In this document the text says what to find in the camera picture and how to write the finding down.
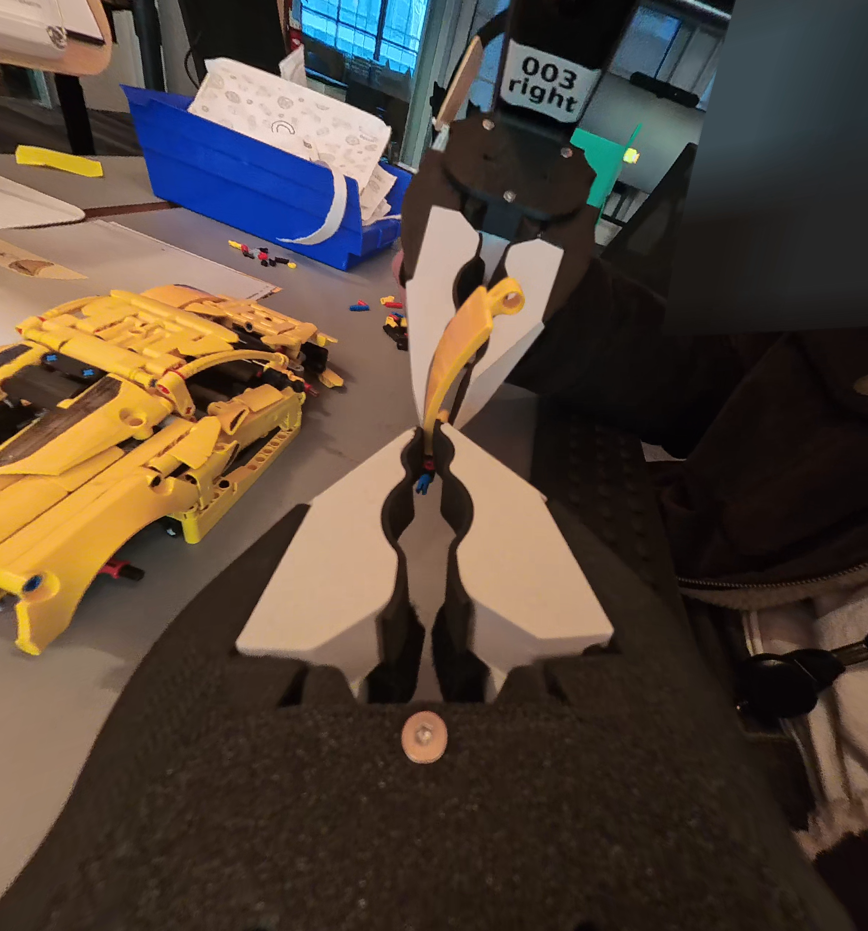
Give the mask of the printed instruction sheet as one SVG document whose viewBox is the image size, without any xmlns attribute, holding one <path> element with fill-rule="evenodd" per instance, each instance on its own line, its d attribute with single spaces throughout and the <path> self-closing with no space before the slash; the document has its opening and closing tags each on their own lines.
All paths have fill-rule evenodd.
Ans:
<svg viewBox="0 0 868 931">
<path fill-rule="evenodd" d="M 1 51 L 59 55 L 70 39 L 105 44 L 87 1 L 0 1 Z"/>
</svg>

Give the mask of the dark fleece-lined jacket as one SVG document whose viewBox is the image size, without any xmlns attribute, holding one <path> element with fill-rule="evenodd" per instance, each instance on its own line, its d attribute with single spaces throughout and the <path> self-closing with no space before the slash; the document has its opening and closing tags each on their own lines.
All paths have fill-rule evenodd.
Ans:
<svg viewBox="0 0 868 931">
<path fill-rule="evenodd" d="M 868 583 L 868 328 L 695 338 L 705 429 L 654 466 L 655 494 L 694 630 L 804 852 L 816 800 L 784 725 L 868 661 L 868 634 L 754 654 L 742 615 Z M 808 858 L 868 929 L 868 832 Z"/>
</svg>

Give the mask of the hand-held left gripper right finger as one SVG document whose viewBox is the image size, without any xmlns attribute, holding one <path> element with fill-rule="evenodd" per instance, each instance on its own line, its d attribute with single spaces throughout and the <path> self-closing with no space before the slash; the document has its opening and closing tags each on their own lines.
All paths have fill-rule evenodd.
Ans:
<svg viewBox="0 0 868 931">
<path fill-rule="evenodd" d="M 438 474 L 453 533 L 442 694 L 498 694 L 513 669 L 606 648 L 614 628 L 543 495 L 451 425 L 438 425 Z"/>
</svg>

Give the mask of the white patterned paper bag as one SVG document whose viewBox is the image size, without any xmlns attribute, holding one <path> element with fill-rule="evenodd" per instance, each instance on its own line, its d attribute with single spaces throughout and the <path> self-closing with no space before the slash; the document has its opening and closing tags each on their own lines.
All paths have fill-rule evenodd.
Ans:
<svg viewBox="0 0 868 931">
<path fill-rule="evenodd" d="M 388 195 L 396 176 L 381 167 L 391 128 L 380 117 L 307 86 L 304 50 L 279 64 L 279 76 L 227 58 L 207 61 L 188 112 L 331 173 L 332 198 L 319 227 L 285 245 L 318 246 L 340 229 L 347 180 L 355 180 L 363 227 L 398 220 Z"/>
</svg>

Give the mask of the pile of coloured brick pins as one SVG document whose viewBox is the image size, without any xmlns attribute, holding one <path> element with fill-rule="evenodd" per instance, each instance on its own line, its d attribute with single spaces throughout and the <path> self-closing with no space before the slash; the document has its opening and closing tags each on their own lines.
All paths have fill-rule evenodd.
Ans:
<svg viewBox="0 0 868 931">
<path fill-rule="evenodd" d="M 348 310 L 351 313 L 369 313 L 374 309 L 384 309 L 386 316 L 382 324 L 383 332 L 400 351 L 408 351 L 409 339 L 403 301 L 400 297 L 391 294 L 381 297 L 377 303 L 378 306 L 359 300 L 349 305 Z"/>
</svg>

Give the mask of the person's right forearm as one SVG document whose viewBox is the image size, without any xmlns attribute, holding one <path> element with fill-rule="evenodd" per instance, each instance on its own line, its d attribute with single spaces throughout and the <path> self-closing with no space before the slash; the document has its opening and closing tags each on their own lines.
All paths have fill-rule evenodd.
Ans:
<svg viewBox="0 0 868 931">
<path fill-rule="evenodd" d="M 507 381 L 684 459 L 705 429 L 709 351 L 664 332 L 664 311 L 658 296 L 594 259 Z"/>
</svg>

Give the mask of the blue plastic bin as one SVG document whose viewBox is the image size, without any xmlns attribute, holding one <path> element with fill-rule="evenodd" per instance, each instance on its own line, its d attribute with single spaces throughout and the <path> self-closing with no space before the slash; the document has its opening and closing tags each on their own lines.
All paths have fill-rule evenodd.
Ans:
<svg viewBox="0 0 868 931">
<path fill-rule="evenodd" d="M 356 180 L 190 113 L 188 97 L 122 90 L 157 197 L 340 271 L 400 237 L 409 171 L 383 167 L 391 211 L 364 225 Z"/>
</svg>

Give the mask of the small cluster of brick pins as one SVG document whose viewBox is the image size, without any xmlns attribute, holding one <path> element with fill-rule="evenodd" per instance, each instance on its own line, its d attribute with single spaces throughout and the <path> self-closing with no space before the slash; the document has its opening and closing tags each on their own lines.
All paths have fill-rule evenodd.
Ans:
<svg viewBox="0 0 868 931">
<path fill-rule="evenodd" d="M 250 259 L 254 262 L 258 262 L 259 264 L 265 267 L 274 268 L 279 265 L 288 267 L 289 269 L 294 269 L 297 267 L 296 262 L 292 261 L 289 258 L 282 257 L 280 255 L 273 255 L 265 247 L 258 247 L 254 249 L 252 247 L 247 246 L 246 244 L 243 244 L 235 240 L 229 240 L 228 246 L 231 249 L 237 250 L 238 252 L 240 252 L 241 255 L 244 256 L 245 258 Z"/>
</svg>

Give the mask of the gridded window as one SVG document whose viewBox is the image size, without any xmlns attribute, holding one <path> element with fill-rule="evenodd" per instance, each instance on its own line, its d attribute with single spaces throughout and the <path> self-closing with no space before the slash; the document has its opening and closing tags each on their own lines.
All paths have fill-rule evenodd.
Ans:
<svg viewBox="0 0 868 931">
<path fill-rule="evenodd" d="M 302 1 L 304 34 L 344 53 L 412 73 L 428 1 Z"/>
</svg>

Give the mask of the yellow toy brick car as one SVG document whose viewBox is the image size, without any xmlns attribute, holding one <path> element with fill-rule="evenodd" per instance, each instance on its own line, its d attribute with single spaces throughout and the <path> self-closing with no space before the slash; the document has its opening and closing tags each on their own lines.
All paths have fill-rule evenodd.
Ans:
<svg viewBox="0 0 868 931">
<path fill-rule="evenodd" d="M 316 325 L 181 285 L 114 289 L 0 346 L 0 609 L 39 656 L 100 575 L 163 521 L 198 543 L 344 386 Z"/>
</svg>

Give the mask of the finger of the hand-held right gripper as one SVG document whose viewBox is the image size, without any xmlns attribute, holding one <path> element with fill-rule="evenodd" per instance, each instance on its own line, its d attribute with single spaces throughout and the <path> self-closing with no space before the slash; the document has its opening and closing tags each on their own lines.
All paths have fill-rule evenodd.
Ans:
<svg viewBox="0 0 868 931">
<path fill-rule="evenodd" d="M 544 329 L 544 312 L 563 260 L 563 250 L 545 240 L 513 244 L 505 255 L 507 276 L 521 286 L 524 306 L 499 316 L 482 359 L 472 368 L 451 424 L 462 429 L 490 400 Z"/>
<path fill-rule="evenodd" d="M 423 419 L 433 354 L 455 314 L 454 282 L 462 268 L 478 257 L 480 235 L 460 212 L 434 206 L 422 240 L 415 273 L 405 286 L 410 378 L 418 421 Z"/>
</svg>

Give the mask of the grey desk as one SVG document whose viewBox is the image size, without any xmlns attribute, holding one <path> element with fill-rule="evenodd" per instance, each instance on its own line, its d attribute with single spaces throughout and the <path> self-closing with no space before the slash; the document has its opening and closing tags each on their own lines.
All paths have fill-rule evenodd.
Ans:
<svg viewBox="0 0 868 931">
<path fill-rule="evenodd" d="M 382 332 L 380 298 L 395 293 L 388 250 L 344 273 L 304 257 L 296 270 L 261 269 L 232 249 L 245 235 L 153 197 L 145 162 L 103 157 L 104 177 L 21 172 L 0 156 L 0 175 L 84 209 L 85 225 L 129 228 L 276 288 L 263 304 L 315 323 L 337 339 L 331 367 L 345 388 L 321 389 L 299 437 L 197 545 L 158 525 L 122 557 L 145 570 L 140 583 L 101 578 L 68 632 L 43 656 L 13 644 L 0 611 L 0 895 L 64 806 L 97 734 L 132 671 L 167 624 L 292 506 L 307 502 L 415 422 L 408 364 Z"/>
</svg>

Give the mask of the yellow tape strip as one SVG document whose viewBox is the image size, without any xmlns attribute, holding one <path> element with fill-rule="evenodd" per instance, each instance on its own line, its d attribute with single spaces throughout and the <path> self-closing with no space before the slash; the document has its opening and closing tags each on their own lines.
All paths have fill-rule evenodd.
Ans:
<svg viewBox="0 0 868 931">
<path fill-rule="evenodd" d="M 23 167 L 58 170 L 88 179 L 99 179 L 104 176 L 100 161 L 48 148 L 18 145 L 14 157 L 16 163 Z"/>
</svg>

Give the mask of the instruction booklet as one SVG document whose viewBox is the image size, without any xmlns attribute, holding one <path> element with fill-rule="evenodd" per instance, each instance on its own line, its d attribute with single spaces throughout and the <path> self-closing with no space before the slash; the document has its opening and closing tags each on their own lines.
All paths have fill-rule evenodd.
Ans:
<svg viewBox="0 0 868 931">
<path fill-rule="evenodd" d="M 0 346 L 17 339 L 22 320 L 58 305 L 167 285 L 238 299 L 278 290 L 250 262 L 237 269 L 103 220 L 0 230 Z"/>
</svg>

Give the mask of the yellow curved panel piece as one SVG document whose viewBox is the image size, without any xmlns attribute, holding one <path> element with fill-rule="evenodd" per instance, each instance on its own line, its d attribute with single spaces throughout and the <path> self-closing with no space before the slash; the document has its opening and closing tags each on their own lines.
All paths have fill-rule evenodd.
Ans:
<svg viewBox="0 0 868 931">
<path fill-rule="evenodd" d="M 495 317 L 514 316 L 524 304 L 520 283 L 507 276 L 491 289 L 476 288 L 448 322 L 432 355 L 426 382 L 421 426 L 428 447 L 448 390 L 491 337 Z"/>
</svg>

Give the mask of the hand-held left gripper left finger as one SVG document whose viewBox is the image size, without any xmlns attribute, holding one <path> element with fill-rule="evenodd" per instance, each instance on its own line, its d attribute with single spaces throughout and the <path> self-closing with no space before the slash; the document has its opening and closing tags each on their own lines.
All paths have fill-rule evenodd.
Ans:
<svg viewBox="0 0 868 931">
<path fill-rule="evenodd" d="M 418 618 L 399 542 L 417 474 L 410 429 L 305 506 L 237 651 L 335 668 L 356 694 L 414 694 Z"/>
</svg>

